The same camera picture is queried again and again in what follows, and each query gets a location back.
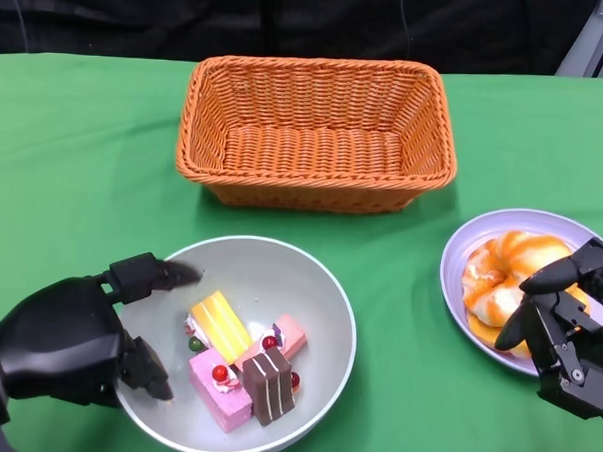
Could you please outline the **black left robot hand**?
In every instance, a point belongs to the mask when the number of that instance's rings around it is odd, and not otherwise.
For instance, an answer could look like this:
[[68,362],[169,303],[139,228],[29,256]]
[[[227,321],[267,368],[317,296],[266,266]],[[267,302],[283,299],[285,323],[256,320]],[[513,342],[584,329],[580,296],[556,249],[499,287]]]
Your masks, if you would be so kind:
[[141,337],[133,338],[115,304],[194,285],[195,267],[146,252],[107,271],[70,277],[31,294],[0,321],[0,376],[12,399],[50,396],[79,405],[115,406],[113,384],[172,399],[169,374]]

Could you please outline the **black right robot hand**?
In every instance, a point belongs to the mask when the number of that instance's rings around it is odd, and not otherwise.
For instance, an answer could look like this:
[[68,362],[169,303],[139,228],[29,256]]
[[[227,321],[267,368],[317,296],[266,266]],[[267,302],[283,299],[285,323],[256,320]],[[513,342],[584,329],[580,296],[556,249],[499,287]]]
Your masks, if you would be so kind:
[[567,292],[577,286],[603,306],[603,241],[592,238],[520,284],[520,305],[494,346],[527,344],[538,396],[584,420],[603,419],[603,325]]

